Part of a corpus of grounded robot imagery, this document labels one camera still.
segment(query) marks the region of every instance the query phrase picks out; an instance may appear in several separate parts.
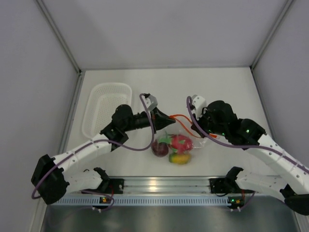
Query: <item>toy fruit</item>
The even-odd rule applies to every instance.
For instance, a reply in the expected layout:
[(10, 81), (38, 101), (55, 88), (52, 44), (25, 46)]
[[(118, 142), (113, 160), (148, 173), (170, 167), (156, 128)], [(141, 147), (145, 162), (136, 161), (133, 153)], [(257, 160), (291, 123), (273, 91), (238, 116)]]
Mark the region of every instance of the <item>toy fruit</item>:
[(159, 143), (167, 143), (174, 153), (179, 154), (193, 149), (192, 140), (182, 134), (166, 134), (159, 139)]
[(158, 140), (151, 144), (151, 150), (158, 157), (164, 157), (169, 153), (168, 145), (166, 143), (159, 143)]
[(169, 161), (171, 163), (176, 164), (186, 164), (191, 160), (191, 154), (190, 153), (172, 153), (169, 155)]

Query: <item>red toy strawberry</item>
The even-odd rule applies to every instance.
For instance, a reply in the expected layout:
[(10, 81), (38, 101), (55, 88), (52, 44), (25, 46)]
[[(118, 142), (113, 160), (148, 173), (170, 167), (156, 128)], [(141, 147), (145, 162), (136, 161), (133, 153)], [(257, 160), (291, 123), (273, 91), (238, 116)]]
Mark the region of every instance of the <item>red toy strawberry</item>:
[(182, 134), (167, 134), (166, 137), (159, 139), (159, 143), (168, 144), (174, 153), (183, 153), (193, 149), (193, 142)]

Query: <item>dark red fruit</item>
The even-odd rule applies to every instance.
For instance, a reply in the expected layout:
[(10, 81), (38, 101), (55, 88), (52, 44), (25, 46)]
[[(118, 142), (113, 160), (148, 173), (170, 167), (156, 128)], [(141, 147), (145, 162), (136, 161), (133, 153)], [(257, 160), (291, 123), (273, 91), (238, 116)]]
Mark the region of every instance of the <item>dark red fruit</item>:
[(164, 157), (169, 153), (168, 145), (166, 143), (158, 143), (157, 140), (151, 144), (151, 150), (158, 157)]

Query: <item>white basket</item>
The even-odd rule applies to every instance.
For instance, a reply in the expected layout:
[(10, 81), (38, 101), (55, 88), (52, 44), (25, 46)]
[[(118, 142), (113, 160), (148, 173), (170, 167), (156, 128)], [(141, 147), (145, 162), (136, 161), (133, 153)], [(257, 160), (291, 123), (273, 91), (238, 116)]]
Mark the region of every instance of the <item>white basket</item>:
[(86, 106), (82, 124), (84, 136), (91, 139), (112, 121), (121, 104), (131, 105), (132, 89), (123, 83), (104, 83), (95, 86)]

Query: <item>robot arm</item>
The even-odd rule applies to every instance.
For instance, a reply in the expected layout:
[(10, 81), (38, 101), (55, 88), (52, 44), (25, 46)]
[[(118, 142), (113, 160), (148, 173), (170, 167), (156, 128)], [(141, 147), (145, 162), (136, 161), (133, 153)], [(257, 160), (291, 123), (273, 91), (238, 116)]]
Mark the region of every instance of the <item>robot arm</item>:
[[(194, 95), (188, 97), (187, 107), (194, 123), (192, 129), (202, 137), (230, 148), (242, 148), (280, 176), (263, 176), (233, 167), (223, 180), (225, 189), (258, 191), (284, 201), (300, 214), (309, 215), (309, 169), (276, 144), (261, 126), (250, 119), (237, 118), (224, 101), (207, 106), (204, 98)], [(232, 145), (214, 140), (209, 133), (223, 135)]]
[(133, 115), (130, 106), (120, 105), (113, 114), (111, 123), (89, 141), (54, 157), (42, 156), (31, 179), (35, 186), (32, 198), (37, 198), (34, 194), (38, 191), (46, 204), (52, 204), (65, 194), (74, 191), (97, 189), (104, 192), (110, 181), (108, 175), (100, 168), (83, 172), (81, 168), (86, 163), (120, 146), (136, 151), (146, 150), (150, 145), (143, 149), (123, 145), (128, 140), (126, 132), (150, 126), (155, 133), (175, 123), (174, 119), (169, 118), (156, 107), (155, 97), (150, 94), (144, 94), (144, 96), (149, 105), (147, 108), (143, 104), (144, 112)]

